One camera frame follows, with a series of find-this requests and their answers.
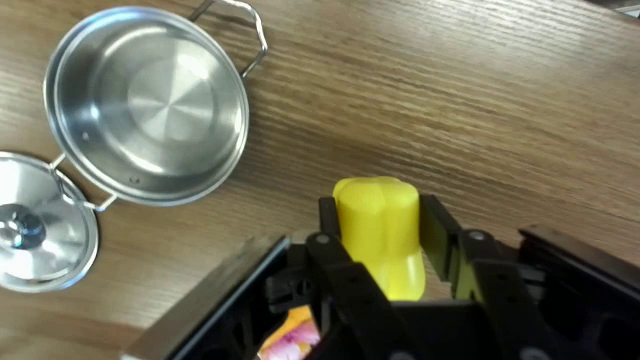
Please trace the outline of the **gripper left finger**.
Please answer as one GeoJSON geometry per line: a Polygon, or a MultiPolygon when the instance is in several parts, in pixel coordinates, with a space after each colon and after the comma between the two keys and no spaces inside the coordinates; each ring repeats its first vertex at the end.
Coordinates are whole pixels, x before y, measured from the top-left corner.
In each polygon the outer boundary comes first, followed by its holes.
{"type": "Polygon", "coordinates": [[[418,360],[418,344],[339,237],[334,200],[320,228],[256,235],[140,335],[120,360],[256,360],[290,310],[308,306],[320,341],[309,360],[418,360]]]}

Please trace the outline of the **steel pot lid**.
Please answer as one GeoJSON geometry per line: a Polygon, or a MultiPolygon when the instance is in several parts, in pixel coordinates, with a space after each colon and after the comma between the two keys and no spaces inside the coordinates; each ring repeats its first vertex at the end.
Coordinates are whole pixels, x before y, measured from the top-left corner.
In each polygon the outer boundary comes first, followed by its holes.
{"type": "Polygon", "coordinates": [[[61,171],[22,153],[0,152],[0,287],[45,293],[85,276],[99,250],[92,210],[61,171]]]}

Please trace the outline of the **yellow toy pepper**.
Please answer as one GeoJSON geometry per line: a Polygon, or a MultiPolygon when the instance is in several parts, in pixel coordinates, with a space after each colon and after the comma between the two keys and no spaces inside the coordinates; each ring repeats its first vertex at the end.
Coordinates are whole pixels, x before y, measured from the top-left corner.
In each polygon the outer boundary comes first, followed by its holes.
{"type": "Polygon", "coordinates": [[[343,246],[386,298],[418,301],[426,288],[419,192],[394,177],[350,177],[333,188],[343,246]]]}

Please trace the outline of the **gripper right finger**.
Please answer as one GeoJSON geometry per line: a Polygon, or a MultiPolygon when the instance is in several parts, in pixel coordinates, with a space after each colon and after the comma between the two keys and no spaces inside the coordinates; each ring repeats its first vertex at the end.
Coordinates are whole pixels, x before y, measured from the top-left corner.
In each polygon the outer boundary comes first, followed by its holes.
{"type": "Polygon", "coordinates": [[[640,267],[540,224],[518,247],[419,196],[419,242],[451,296],[480,310],[487,360],[640,360],[640,267]]]}

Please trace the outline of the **orange and pink toy food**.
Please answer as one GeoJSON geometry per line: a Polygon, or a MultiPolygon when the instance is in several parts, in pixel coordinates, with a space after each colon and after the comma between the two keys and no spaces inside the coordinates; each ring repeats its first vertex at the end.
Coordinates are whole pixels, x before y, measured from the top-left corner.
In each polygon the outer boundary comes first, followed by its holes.
{"type": "Polygon", "coordinates": [[[309,306],[291,309],[285,322],[260,348],[259,360],[304,360],[320,342],[309,306]]]}

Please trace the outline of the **small steel pot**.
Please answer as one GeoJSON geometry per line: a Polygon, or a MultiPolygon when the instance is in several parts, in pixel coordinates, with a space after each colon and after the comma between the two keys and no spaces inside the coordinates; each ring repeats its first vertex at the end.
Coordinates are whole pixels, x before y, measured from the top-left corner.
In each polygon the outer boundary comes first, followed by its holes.
{"type": "Polygon", "coordinates": [[[259,12],[202,0],[188,17],[119,6],[76,23],[57,44],[43,100],[61,155],[49,173],[65,202],[103,212],[117,199],[175,207],[233,173],[250,126],[247,75],[268,52],[259,12]],[[247,13],[259,51],[238,70],[197,19],[215,3],[247,13]]]}

